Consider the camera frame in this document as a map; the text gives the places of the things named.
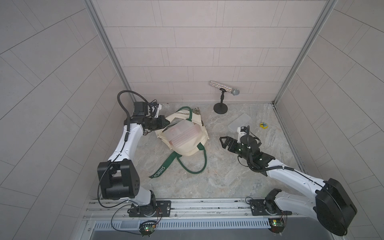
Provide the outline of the clear translucent pencil case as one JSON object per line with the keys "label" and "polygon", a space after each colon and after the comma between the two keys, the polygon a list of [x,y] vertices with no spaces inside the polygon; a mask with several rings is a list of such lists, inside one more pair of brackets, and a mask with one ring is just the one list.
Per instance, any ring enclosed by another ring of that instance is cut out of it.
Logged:
{"label": "clear translucent pencil case", "polygon": [[238,128],[246,127],[248,123],[251,121],[251,117],[247,114],[242,114],[237,119],[235,119],[232,123],[228,125],[228,129],[232,133],[238,133]]}

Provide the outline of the cream canvas tote bag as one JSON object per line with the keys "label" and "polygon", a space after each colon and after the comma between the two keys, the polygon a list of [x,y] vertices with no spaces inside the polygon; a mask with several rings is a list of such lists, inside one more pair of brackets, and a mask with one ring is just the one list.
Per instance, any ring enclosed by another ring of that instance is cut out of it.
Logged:
{"label": "cream canvas tote bag", "polygon": [[[150,178],[160,177],[174,160],[177,160],[183,169],[190,174],[202,173],[208,163],[205,144],[209,140],[209,135],[202,121],[201,110],[184,106],[166,117],[166,120],[170,122],[170,125],[156,130],[155,133],[157,138],[164,142],[173,152]],[[204,154],[204,165],[201,170],[192,171],[183,164],[181,157],[189,157],[199,151]]]}

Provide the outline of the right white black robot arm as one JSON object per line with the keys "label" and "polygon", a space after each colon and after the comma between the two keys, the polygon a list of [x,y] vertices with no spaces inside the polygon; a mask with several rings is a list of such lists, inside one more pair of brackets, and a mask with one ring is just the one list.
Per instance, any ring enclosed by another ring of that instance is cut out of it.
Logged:
{"label": "right white black robot arm", "polygon": [[322,180],[283,164],[261,152],[259,141],[248,136],[241,136],[238,140],[220,138],[222,147],[246,160],[251,171],[279,180],[301,193],[297,196],[273,189],[265,198],[268,212],[298,213],[317,220],[334,235],[347,235],[358,210],[343,185],[333,178]]}

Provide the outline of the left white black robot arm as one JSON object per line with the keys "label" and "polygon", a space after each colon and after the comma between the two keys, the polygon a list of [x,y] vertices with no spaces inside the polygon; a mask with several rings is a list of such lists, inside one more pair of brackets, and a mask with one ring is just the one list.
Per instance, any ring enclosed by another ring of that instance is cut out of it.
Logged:
{"label": "left white black robot arm", "polygon": [[123,133],[114,153],[106,162],[98,165],[98,196],[105,200],[131,201],[137,206],[137,215],[151,217],[157,212],[153,191],[141,187],[139,174],[134,166],[139,140],[145,131],[151,132],[167,127],[170,122],[160,116],[162,106],[156,101],[134,103],[133,115],[124,121]]}

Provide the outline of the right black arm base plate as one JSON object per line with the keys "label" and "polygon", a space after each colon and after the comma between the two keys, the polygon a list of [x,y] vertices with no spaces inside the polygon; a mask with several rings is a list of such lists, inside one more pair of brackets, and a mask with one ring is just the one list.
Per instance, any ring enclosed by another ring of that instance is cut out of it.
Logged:
{"label": "right black arm base plate", "polygon": [[276,204],[265,199],[247,198],[245,202],[250,206],[253,216],[290,216],[293,214],[290,211],[281,211]]}

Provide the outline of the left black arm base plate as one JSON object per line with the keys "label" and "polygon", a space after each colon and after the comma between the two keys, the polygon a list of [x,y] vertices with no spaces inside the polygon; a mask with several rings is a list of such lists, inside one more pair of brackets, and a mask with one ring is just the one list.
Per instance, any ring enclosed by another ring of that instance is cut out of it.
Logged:
{"label": "left black arm base plate", "polygon": [[171,211],[171,201],[156,201],[146,206],[131,205],[127,211],[131,218],[160,218],[169,217]]}

